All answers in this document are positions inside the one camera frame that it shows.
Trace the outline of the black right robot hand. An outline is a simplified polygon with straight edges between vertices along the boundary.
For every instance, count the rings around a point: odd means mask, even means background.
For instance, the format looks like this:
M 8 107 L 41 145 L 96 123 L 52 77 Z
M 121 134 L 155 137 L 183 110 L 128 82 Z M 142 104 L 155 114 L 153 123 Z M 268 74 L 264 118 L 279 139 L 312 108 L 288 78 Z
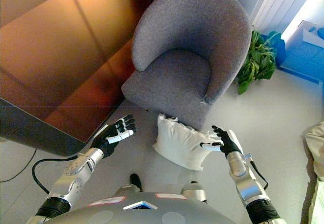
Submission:
M 232 152 L 243 154 L 242 148 L 232 130 L 225 131 L 216 125 L 212 125 L 212 129 L 220 140 L 211 143 L 201 142 L 199 144 L 201 148 L 215 152 L 222 152 L 225 154 L 225 157 Z

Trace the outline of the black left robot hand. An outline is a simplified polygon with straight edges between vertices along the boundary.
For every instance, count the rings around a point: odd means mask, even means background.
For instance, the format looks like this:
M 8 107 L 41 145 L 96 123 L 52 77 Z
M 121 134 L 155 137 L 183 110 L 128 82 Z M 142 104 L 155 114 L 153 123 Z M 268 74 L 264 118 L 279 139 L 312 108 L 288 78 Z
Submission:
M 90 148 L 100 149 L 103 152 L 103 158 L 109 157 L 120 141 L 132 136 L 136 131 L 133 115 L 127 115 L 101 128 L 95 135 Z

